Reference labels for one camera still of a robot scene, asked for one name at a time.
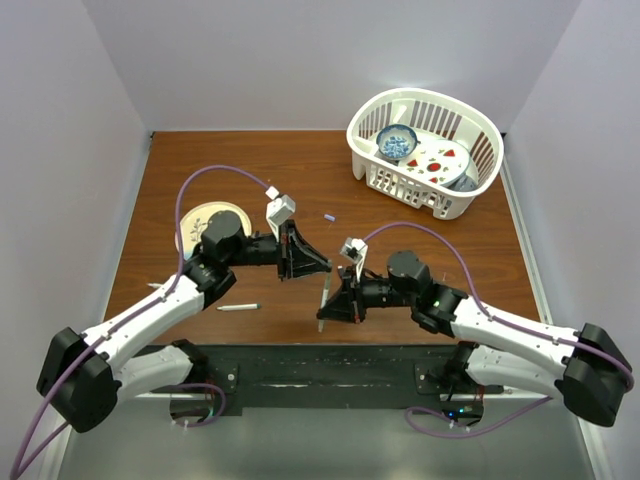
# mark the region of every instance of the plate with red pattern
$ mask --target plate with red pattern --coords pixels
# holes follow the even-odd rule
[[[464,174],[470,162],[469,151],[458,142],[439,139],[422,143],[398,166],[417,180],[448,187]]]

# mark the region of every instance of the gray wall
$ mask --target gray wall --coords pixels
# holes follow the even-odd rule
[[[506,130],[579,0],[83,0],[155,130],[343,129],[431,88]]]
[[[0,64],[0,477],[7,478],[41,400],[35,383],[51,336],[101,319],[147,135],[79,1],[3,2]],[[38,471],[36,462],[24,478]]]
[[[640,366],[640,3],[583,0],[507,136],[508,161],[556,323],[599,323]],[[640,390],[603,430],[638,478]]]

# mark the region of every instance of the floor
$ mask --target floor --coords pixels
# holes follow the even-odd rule
[[[358,181],[341,131],[166,132],[156,133],[124,246],[106,318],[149,295],[147,283],[163,283],[175,271],[173,211],[182,182],[210,164],[243,168],[290,195],[304,238],[341,265],[347,237],[362,238],[398,220],[435,229],[461,252],[483,300],[503,310],[538,319],[536,306],[500,177],[458,219],[435,219]],[[268,231],[267,197],[253,182],[230,172],[197,179],[185,196],[182,214],[210,201],[241,206],[253,229]],[[336,217],[331,223],[325,213]],[[370,242],[367,267],[386,273],[386,259],[411,249],[432,275],[468,290],[455,258],[435,239],[408,229],[390,230]],[[219,304],[260,303],[260,310],[219,312],[210,308],[156,340],[187,338],[194,343],[443,343],[411,321],[407,309],[370,310],[360,325],[327,322],[318,332],[316,310],[324,275],[280,283],[275,267],[234,269],[238,283]],[[337,286],[334,276],[332,291]]]

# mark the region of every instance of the brown tabletop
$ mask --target brown tabletop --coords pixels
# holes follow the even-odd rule
[[[362,238],[393,221],[428,226],[449,239],[467,261],[483,300],[503,310],[538,319],[522,253],[500,177],[458,219],[437,220],[430,209],[408,207],[367,187],[351,172],[351,150],[344,132],[184,132],[157,133],[144,173],[107,318],[118,314],[164,283],[177,267],[173,211],[184,180],[211,164],[243,168],[296,202],[296,224],[304,238],[332,259],[347,237]],[[231,172],[212,172],[188,190],[182,213],[211,201],[242,207],[253,229],[268,232],[268,198],[250,180]],[[335,223],[323,218],[336,217]],[[462,271],[448,250],[410,228],[382,233],[369,243],[367,267],[385,274],[395,250],[411,249],[433,276],[468,291]],[[183,321],[157,339],[168,343],[434,343],[453,342],[430,335],[411,321],[406,308],[371,309],[360,325],[327,322],[318,333],[315,318],[325,277],[277,279],[276,268],[234,268],[236,285],[218,305],[260,303],[260,310],[219,312],[211,307]],[[332,292],[338,285],[334,274]]]

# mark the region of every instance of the white laundry basket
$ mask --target white laundry basket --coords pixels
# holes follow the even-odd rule
[[[419,135],[453,140],[465,147],[477,170],[477,189],[457,192],[412,176],[379,154],[376,136],[388,125],[400,123]],[[436,218],[460,216],[489,188],[502,165],[504,144],[496,126],[482,113],[455,98],[419,88],[396,88],[373,97],[356,113],[347,129],[353,151],[352,168],[367,185],[414,208],[433,209]]]

